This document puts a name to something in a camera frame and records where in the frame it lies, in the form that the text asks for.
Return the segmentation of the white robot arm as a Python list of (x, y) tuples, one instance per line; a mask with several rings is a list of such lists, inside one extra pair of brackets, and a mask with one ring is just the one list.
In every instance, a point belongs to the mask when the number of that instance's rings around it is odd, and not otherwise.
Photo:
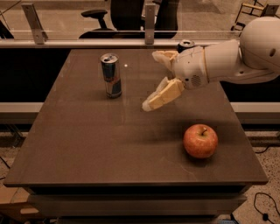
[(259, 17), (249, 22), (238, 40), (178, 51), (155, 51), (153, 59), (172, 73), (144, 102), (152, 111), (174, 101), (184, 90), (214, 81), (255, 84), (280, 75), (280, 19)]

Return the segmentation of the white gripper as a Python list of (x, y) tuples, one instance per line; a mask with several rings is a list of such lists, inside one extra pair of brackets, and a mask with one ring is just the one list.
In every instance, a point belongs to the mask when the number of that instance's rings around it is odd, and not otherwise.
[(181, 96), (185, 88), (188, 90), (202, 88), (209, 82), (205, 49), (201, 46), (186, 49), (180, 54), (177, 51), (155, 51), (152, 57), (169, 71), (173, 70), (176, 78), (169, 80), (164, 77), (161, 80), (156, 90), (142, 104), (142, 109), (146, 112), (174, 101)]

